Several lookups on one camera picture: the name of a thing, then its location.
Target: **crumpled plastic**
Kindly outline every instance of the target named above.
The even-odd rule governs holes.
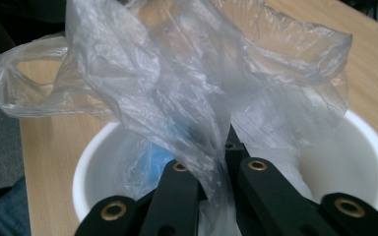
[[[115,117],[201,182],[200,235],[237,234],[224,163],[230,124],[252,152],[294,165],[347,111],[351,36],[262,0],[70,0],[66,17],[66,37],[0,55],[0,107],[17,117]],[[16,69],[37,58],[62,60],[53,85]]]

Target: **jeans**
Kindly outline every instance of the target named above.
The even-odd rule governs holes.
[[[0,198],[0,235],[31,235],[25,177]]]

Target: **black plastic part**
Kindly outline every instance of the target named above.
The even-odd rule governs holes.
[[[130,198],[121,196],[106,198],[92,208],[75,235],[137,235],[136,230],[139,228],[136,220],[137,212],[137,203]]]
[[[198,180],[182,165],[167,163],[139,235],[197,235],[200,189]]]
[[[266,235],[265,229],[247,197],[238,186],[239,166],[250,154],[236,136],[232,126],[225,145],[225,161],[234,194],[236,221],[243,236]]]
[[[378,235],[378,211],[347,194],[324,196],[320,212],[341,235]]]
[[[149,207],[152,203],[155,192],[156,190],[152,190],[151,192],[137,200],[137,214],[134,217],[134,220],[136,220],[136,226],[138,227],[137,231],[140,231],[141,225],[143,225],[144,219],[146,217],[147,211],[149,211]]]
[[[238,181],[268,235],[337,235],[270,161],[244,159]]]

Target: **brass screw insert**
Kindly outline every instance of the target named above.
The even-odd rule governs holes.
[[[119,210],[112,212],[114,207],[119,207]],[[109,203],[102,209],[102,211],[100,212],[100,217],[102,217],[102,219],[106,221],[111,221],[124,216],[125,212],[127,212],[127,206],[121,201],[115,201]]]
[[[248,166],[254,170],[262,171],[267,169],[267,164],[260,160],[252,160],[248,162]]]
[[[179,164],[179,163],[174,163],[173,165],[173,169],[175,171],[178,171],[178,172],[184,172],[184,171],[188,171],[183,165]]]
[[[334,204],[340,212],[351,217],[361,218],[366,214],[364,208],[352,200],[338,198],[334,201]]]

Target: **wooden table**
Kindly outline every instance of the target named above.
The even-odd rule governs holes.
[[[336,0],[267,0],[295,19],[353,34],[346,66],[350,108],[378,132],[378,23]],[[51,81],[58,63],[24,63],[34,78]],[[78,220],[72,180],[78,159],[103,123],[90,115],[21,119],[32,235],[73,235]]]

